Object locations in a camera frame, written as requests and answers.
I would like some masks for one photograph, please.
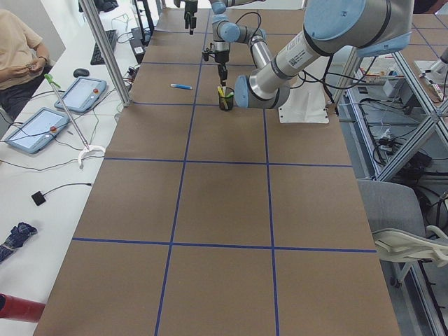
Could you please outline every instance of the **white table surface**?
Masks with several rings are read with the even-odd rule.
[[[51,71],[62,89],[67,89],[75,80],[72,73],[76,68],[86,68],[90,71],[90,77],[107,81],[108,91],[114,88],[105,65],[90,66],[94,44],[90,28],[85,24]],[[122,74],[126,73],[128,67],[133,67],[137,63],[129,43],[117,44],[115,58]],[[44,81],[36,94],[49,90],[51,87]],[[46,94],[31,100],[16,121],[27,120],[44,106],[53,109],[55,101],[54,94]],[[95,111],[99,124],[92,144],[108,146],[116,128],[114,115],[120,107],[120,98],[116,91],[98,105]],[[97,119],[92,112],[77,119],[87,140],[90,139],[96,122]],[[14,127],[11,127],[5,137],[13,129]],[[73,125],[63,129],[57,139],[76,148],[83,147]],[[25,167],[49,167],[76,159],[78,154],[78,150],[55,141],[34,155],[28,155],[5,143],[0,143],[0,160]],[[72,162],[45,171],[32,171],[0,162],[2,213],[0,244],[19,222],[26,222],[38,230],[38,233],[27,240],[22,248],[0,264],[0,293],[37,302],[47,301],[91,187],[75,185],[61,188],[45,196],[47,202],[41,206],[35,205],[31,195],[38,190],[44,193],[66,183],[94,183],[102,160],[102,158],[86,160],[83,170],[79,169],[77,162]],[[32,335],[35,328],[36,323],[0,319],[0,335],[27,336]]]

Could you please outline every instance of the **computer mouse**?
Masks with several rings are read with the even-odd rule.
[[[90,72],[87,69],[83,69],[83,68],[78,68],[75,71],[73,71],[73,76],[75,77],[87,77],[90,75]]]

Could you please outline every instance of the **tablet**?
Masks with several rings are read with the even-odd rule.
[[[101,79],[78,77],[62,96],[70,111],[86,113],[106,90],[106,81]],[[56,109],[63,109],[60,101],[55,102]]]
[[[5,142],[24,152],[34,154],[47,146],[69,121],[66,113],[44,107],[8,136]]]

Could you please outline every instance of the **folded dark blue umbrella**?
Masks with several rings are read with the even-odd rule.
[[[6,241],[0,245],[0,263],[7,259],[16,249],[23,246],[28,238],[37,233],[37,229],[30,224],[19,223],[13,227]]]

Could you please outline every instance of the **black keyboard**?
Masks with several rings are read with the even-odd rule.
[[[112,50],[115,51],[118,40],[118,32],[114,30],[106,30],[106,36],[111,44]],[[99,51],[98,45],[95,44],[93,48],[92,59],[90,60],[90,65],[104,64],[104,58],[101,56],[101,51]]]

